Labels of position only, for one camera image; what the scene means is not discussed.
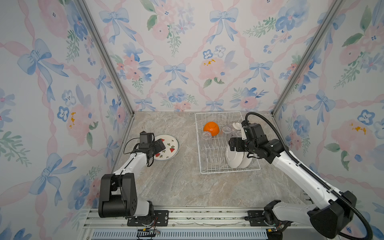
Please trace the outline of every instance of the gray stone surface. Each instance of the gray stone surface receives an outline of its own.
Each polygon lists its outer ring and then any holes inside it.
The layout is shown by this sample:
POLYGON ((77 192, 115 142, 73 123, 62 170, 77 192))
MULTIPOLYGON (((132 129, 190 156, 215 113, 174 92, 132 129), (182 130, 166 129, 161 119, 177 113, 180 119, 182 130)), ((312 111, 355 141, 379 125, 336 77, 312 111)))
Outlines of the gray stone surface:
MULTIPOLYGON (((264 114, 270 121, 272 116, 264 114)), ((268 139, 276 138, 271 128, 256 116, 250 122, 260 123, 268 139)), ((177 155, 144 167, 136 181, 137 194, 154 205, 264 207, 274 199, 304 204, 301 189, 282 171, 260 159, 260 170, 248 172, 201 174, 197 149, 195 113, 136 112, 128 139, 141 131, 155 135, 170 134, 179 141, 177 155)), ((126 148, 130 151, 137 141, 126 148)), ((116 169, 126 162, 123 155, 116 169)))

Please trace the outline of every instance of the orange bowl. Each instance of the orange bowl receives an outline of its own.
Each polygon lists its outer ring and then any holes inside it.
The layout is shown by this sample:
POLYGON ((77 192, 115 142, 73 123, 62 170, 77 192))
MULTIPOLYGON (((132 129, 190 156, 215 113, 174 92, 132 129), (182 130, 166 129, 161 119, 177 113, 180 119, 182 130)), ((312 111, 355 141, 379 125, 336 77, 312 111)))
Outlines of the orange bowl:
POLYGON ((210 132, 212 134, 212 137, 216 136, 220 132, 220 129, 219 129, 218 125, 215 122, 207 123, 204 126, 203 130, 204 130, 204 132, 205 131, 210 132))

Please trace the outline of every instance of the table surface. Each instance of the table surface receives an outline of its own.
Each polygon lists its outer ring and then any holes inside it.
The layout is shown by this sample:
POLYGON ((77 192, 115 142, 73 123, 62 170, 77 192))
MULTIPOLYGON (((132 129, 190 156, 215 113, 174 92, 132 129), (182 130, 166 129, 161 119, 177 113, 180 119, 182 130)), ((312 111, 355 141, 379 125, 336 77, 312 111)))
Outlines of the table surface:
MULTIPOLYGON (((272 122, 271 114, 263 115, 272 122)), ((260 123, 268 139, 277 138, 260 118, 250 116, 249 121, 260 123)), ((263 159, 259 160, 260 170, 201 174, 193 112, 136 112, 128 139, 139 137, 142 131, 172 135, 180 149, 172 159, 155 160, 141 170, 136 181, 141 200, 167 206, 264 207, 275 199, 304 204, 301 188, 263 159)), ((128 143, 126 152, 136 143, 128 143)), ((128 155, 122 155, 115 168, 127 159, 128 155)))

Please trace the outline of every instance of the dish rack wire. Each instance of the dish rack wire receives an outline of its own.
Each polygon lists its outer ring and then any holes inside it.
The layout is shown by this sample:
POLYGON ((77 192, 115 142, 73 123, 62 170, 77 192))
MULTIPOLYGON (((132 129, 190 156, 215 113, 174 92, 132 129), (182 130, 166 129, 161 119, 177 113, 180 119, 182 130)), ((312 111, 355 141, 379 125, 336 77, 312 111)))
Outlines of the dish rack wire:
POLYGON ((222 127, 233 122, 241 123, 243 121, 241 112, 196 113, 195 119, 201 173, 244 172, 261 169, 256 158, 252 158, 251 163, 246 168, 230 168, 225 156, 228 143, 225 138, 220 137, 220 134, 212 137, 212 144, 203 144, 203 128, 207 122, 217 123, 221 130, 222 127))

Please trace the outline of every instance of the black mounting plate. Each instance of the black mounting plate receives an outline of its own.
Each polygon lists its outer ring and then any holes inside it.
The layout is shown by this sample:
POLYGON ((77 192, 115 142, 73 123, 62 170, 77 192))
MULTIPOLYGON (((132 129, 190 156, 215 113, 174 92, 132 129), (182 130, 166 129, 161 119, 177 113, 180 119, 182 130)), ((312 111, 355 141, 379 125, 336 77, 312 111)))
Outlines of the black mounting plate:
MULTIPOLYGON (((264 210, 249 210, 248 216, 251 218, 262 217, 263 212, 264 210)), ((249 220, 249 224, 251 225, 251 227, 269 226, 264 222, 264 220, 260 220, 260 221, 249 220)))
MULTIPOLYGON (((166 227, 168 225, 168 210, 155 210, 155 217, 157 217, 156 226, 166 227)), ((139 220, 140 217, 128 217, 127 226, 129 227, 144 227, 139 220)))

